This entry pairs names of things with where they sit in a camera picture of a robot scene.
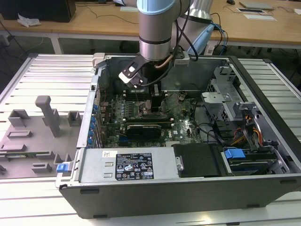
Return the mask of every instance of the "laptop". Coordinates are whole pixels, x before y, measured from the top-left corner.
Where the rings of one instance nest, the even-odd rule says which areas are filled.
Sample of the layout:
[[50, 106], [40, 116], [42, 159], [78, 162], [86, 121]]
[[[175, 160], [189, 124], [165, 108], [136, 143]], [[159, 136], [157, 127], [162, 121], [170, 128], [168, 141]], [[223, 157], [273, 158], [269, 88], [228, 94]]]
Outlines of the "laptop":
[[251, 1], [240, 1], [239, 3], [245, 8], [274, 10], [274, 8], [272, 6], [270, 6], [266, 3], [251, 2]]

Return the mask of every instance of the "circuit board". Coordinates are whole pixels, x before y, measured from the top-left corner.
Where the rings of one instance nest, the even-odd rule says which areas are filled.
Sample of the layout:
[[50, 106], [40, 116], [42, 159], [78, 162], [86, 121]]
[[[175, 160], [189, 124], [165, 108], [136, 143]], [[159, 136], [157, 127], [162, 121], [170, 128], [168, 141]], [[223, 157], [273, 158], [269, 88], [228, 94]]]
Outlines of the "circuit board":
[[[104, 148], [117, 147], [164, 147], [172, 144], [201, 143], [202, 139], [195, 124], [190, 121], [192, 108], [191, 99], [185, 98], [183, 93], [168, 93], [163, 99], [161, 108], [156, 113], [148, 109], [148, 101], [127, 101], [123, 95], [114, 95], [102, 112], [102, 124], [105, 129], [103, 141]], [[143, 125], [162, 125], [161, 136], [158, 139], [127, 140], [126, 127], [129, 124], [140, 124], [135, 122], [144, 117], [160, 118], [161, 120], [172, 119], [166, 122], [150, 122]], [[127, 145], [120, 145], [120, 140], [127, 140]]]

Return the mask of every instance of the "warning label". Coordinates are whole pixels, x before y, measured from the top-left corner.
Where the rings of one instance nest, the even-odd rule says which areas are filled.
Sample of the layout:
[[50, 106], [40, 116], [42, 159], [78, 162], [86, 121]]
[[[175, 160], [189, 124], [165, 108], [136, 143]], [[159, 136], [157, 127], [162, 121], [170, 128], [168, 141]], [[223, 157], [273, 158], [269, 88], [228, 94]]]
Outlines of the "warning label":
[[151, 153], [117, 154], [116, 180], [154, 179]]

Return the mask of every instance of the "blue latch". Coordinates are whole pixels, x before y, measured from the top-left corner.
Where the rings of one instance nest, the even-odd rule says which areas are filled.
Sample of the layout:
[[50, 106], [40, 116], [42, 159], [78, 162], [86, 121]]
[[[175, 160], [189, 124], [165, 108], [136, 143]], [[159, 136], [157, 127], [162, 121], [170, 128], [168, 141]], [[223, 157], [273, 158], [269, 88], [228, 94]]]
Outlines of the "blue latch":
[[57, 173], [67, 173], [68, 172], [68, 168], [69, 168], [69, 164], [67, 164], [67, 163], [61, 163], [61, 164], [58, 164], [58, 166], [56, 168], [56, 172]]
[[226, 151], [224, 151], [225, 156], [227, 159], [245, 159], [245, 153], [243, 149], [239, 148], [231, 148]]

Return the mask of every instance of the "motherboard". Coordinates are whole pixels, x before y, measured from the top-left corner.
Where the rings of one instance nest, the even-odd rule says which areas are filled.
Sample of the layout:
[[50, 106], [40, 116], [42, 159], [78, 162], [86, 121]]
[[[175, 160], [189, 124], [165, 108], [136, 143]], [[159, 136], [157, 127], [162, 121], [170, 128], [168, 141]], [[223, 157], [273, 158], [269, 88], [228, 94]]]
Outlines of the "motherboard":
[[158, 111], [151, 111], [150, 100], [141, 93], [112, 95], [100, 101], [103, 147], [164, 147], [201, 143], [191, 117], [195, 102], [185, 92], [168, 92]]

